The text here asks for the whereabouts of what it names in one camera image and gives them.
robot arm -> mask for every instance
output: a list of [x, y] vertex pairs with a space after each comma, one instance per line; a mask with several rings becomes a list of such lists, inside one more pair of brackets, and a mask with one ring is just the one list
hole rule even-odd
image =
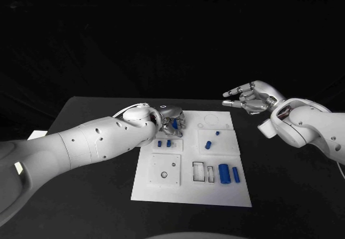
[[326, 107], [303, 99], [289, 99], [264, 82], [254, 81], [222, 95], [238, 93], [240, 101], [222, 105], [244, 108], [250, 115], [270, 111], [270, 118], [258, 125], [267, 138], [274, 135], [293, 147], [313, 144], [328, 158], [345, 164], [345, 113], [332, 113]]
[[[160, 130], [182, 137], [179, 128], [183, 127], [179, 107], [163, 106], [156, 110], [143, 103], [63, 132], [33, 140], [0, 143], [0, 226], [53, 177], [147, 145]], [[17, 162], [23, 167], [24, 183], [13, 166]]]

small blue object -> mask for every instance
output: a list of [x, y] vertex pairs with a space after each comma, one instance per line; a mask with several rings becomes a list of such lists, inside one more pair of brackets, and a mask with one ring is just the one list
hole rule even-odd
[[205, 146], [206, 149], [211, 148], [211, 144], [212, 144], [211, 141], [208, 141], [208, 142], [206, 142], [206, 146]]
[[175, 129], [177, 129], [177, 121], [176, 121], [176, 119], [173, 119], [172, 126], [173, 126]]
[[235, 182], [240, 183], [240, 177], [238, 177], [237, 167], [232, 167], [232, 172], [234, 172]]
[[228, 165], [225, 163], [219, 164], [218, 169], [219, 169], [221, 183], [229, 184], [231, 179], [229, 179]]

